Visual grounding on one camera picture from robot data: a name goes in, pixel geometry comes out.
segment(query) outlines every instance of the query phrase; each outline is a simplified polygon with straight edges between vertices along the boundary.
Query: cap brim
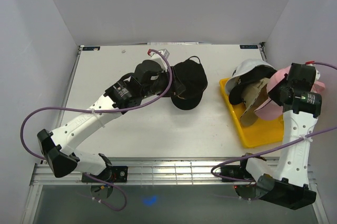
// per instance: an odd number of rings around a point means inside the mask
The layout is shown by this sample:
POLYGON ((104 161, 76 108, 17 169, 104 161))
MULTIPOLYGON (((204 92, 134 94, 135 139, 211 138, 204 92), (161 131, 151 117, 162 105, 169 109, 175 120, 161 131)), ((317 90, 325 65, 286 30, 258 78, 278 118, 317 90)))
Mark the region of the cap brim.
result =
POLYGON ((242 84, 239 84, 239 85, 236 85, 233 87, 233 89, 231 90, 230 94, 228 95, 228 99, 230 101, 230 103, 232 105, 238 105, 242 102, 242 97, 241 97, 241 94, 243 92, 243 89, 251 84, 255 82, 255 80, 252 80, 250 82, 245 82, 245 83, 242 83, 242 84))
POLYGON ((202 94, 192 99, 180 99, 179 97, 171 97, 173 104, 181 110, 191 110, 199 105, 202 94))
POLYGON ((260 90, 255 94, 255 97, 251 101, 251 103, 246 104, 246 110, 243 112, 243 114, 240 117, 240 123, 243 127, 249 127, 256 122, 258 116, 254 113, 254 110, 256 108, 256 105, 258 106, 258 104, 261 103, 261 100, 259 100, 259 96, 260 96, 263 88, 267 85, 267 83, 268 82, 265 82, 264 85, 262 85, 260 87, 260 90))
POLYGON ((263 120, 275 120, 283 114, 283 107, 268 98, 254 113, 263 120))

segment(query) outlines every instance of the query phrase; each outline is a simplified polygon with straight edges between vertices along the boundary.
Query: white cable clip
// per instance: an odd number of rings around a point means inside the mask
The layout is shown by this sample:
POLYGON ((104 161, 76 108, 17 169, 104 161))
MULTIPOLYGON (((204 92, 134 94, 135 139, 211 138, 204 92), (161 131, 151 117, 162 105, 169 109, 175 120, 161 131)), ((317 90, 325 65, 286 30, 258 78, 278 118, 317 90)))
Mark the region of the white cable clip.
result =
POLYGON ((91 109, 91 113, 96 117, 96 119, 98 120, 98 122, 101 124, 102 128, 105 128, 104 124, 101 122, 100 118, 98 117, 98 115, 95 113, 95 109, 92 108, 91 109))
POLYGON ((311 137, 306 137, 305 135, 301 135, 300 137, 302 137, 304 141, 312 142, 311 137))

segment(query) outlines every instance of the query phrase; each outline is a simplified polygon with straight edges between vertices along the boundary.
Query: black joint housing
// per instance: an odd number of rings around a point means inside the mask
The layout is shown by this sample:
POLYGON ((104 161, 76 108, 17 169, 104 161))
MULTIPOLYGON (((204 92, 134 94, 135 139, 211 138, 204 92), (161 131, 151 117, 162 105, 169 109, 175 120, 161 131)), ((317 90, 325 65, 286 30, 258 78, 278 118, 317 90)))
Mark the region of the black joint housing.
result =
POLYGON ((48 132, 46 129, 41 130, 37 134, 40 150, 52 169, 56 178, 62 178, 70 174, 77 167, 79 158, 75 154, 67 156, 60 152, 60 145, 55 146, 51 136, 52 132, 48 132))

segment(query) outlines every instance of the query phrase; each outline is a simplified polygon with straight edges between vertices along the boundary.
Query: white cap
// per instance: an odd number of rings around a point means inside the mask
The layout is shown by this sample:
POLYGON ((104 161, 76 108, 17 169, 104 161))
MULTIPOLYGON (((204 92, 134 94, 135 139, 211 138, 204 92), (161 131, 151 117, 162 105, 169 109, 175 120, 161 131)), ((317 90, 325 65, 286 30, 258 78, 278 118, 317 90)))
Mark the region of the white cap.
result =
POLYGON ((263 61, 262 59, 246 59, 241 64, 239 64, 239 66, 233 72, 232 77, 227 81, 225 85, 225 91, 227 95, 230 94, 231 90, 236 85, 235 78, 250 72, 252 69, 254 69, 256 66, 259 65, 265 65, 274 68, 273 66, 263 61))

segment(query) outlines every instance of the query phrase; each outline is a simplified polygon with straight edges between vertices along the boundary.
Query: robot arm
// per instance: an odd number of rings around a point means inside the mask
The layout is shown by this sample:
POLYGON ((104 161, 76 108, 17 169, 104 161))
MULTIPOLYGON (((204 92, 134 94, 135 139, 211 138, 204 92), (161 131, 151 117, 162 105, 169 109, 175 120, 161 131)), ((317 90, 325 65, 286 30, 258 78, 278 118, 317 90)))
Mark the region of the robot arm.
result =
POLYGON ((115 110, 139 106, 144 98, 158 95, 168 85, 167 66, 158 55, 151 55, 137 65, 135 72, 124 75, 76 118, 50 132, 38 134, 41 152, 55 177, 64 177, 72 171, 87 172, 107 181, 110 178, 110 161, 103 154, 90 154, 76 148, 91 134, 126 112, 94 113, 94 110, 115 110))
MULTIPOLYGON (((269 93, 283 106, 284 135, 288 144, 311 133, 321 112, 322 97, 311 92, 319 77, 312 66, 292 64, 288 75, 269 93)), ((256 181, 256 186, 236 188, 239 196, 259 198, 290 209, 315 202, 316 193, 309 190, 308 157, 311 139, 281 150, 279 164, 272 170, 262 158, 249 158, 241 163, 256 181)))

